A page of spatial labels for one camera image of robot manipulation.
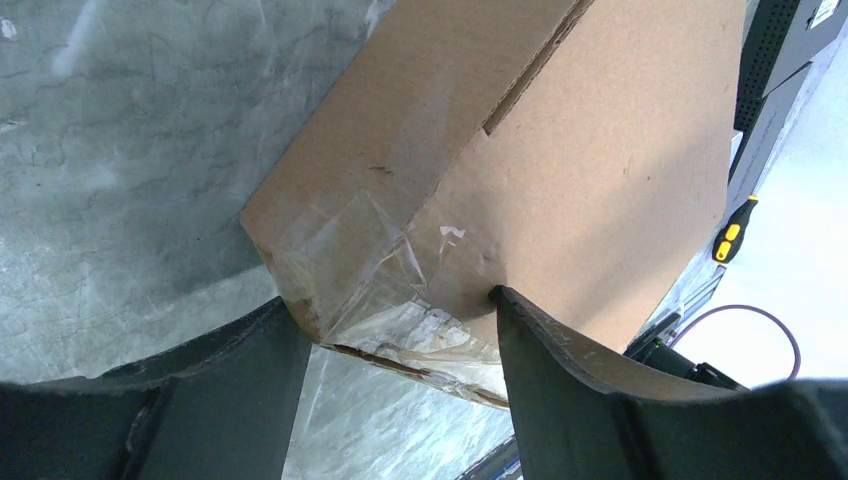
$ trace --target clear packing tape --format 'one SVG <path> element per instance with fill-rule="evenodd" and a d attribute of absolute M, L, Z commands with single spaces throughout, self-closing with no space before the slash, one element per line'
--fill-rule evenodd
<path fill-rule="evenodd" d="M 281 296 L 319 345 L 478 403 L 507 407 L 496 344 L 475 338 L 425 300 L 416 249 L 438 262 L 462 232 L 435 229 L 415 247 L 366 191 L 332 217 L 315 205 L 285 231 L 272 254 L 260 247 Z"/>

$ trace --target perforated metal panel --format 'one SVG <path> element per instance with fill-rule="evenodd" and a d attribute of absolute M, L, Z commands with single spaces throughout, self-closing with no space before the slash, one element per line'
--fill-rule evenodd
<path fill-rule="evenodd" d="M 833 15 L 810 28 L 822 0 L 762 0 L 742 48 L 734 128 L 749 132 L 766 95 L 832 42 L 848 16 L 841 0 Z"/>

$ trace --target white surface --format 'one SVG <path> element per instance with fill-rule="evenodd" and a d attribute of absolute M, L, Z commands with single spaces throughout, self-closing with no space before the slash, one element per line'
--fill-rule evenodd
<path fill-rule="evenodd" d="M 846 80 L 843 47 L 763 183 L 742 250 L 702 309 L 744 303 L 776 315 L 800 345 L 799 378 L 848 377 Z M 783 333 L 751 312 L 714 315 L 677 350 L 749 387 L 781 380 L 792 367 Z"/>

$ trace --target cardboard seam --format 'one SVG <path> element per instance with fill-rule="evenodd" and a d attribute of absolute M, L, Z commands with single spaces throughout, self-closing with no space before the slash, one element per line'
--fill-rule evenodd
<path fill-rule="evenodd" d="M 515 104 L 521 98 L 521 95 L 527 90 L 527 87 L 533 83 L 533 80 L 545 68 L 548 60 L 557 51 L 562 40 L 574 29 L 577 22 L 583 17 L 583 14 L 592 6 L 594 0 L 579 0 L 569 12 L 563 17 L 560 24 L 554 30 L 554 33 L 535 53 L 533 58 L 524 67 L 521 74 L 516 77 L 512 84 L 507 89 L 506 93 L 498 101 L 495 108 L 489 113 L 489 117 L 483 122 L 483 131 L 486 135 L 491 135 L 492 132 L 500 125 L 501 121 L 509 115 Z"/>

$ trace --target screwdriver handle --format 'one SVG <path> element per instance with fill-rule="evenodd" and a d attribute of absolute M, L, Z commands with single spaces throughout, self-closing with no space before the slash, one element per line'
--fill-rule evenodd
<path fill-rule="evenodd" d="M 751 220 L 751 212 L 759 200 L 751 195 L 727 220 L 727 225 L 718 232 L 713 242 L 713 260 L 721 264 L 730 263 L 742 247 L 745 229 Z"/>

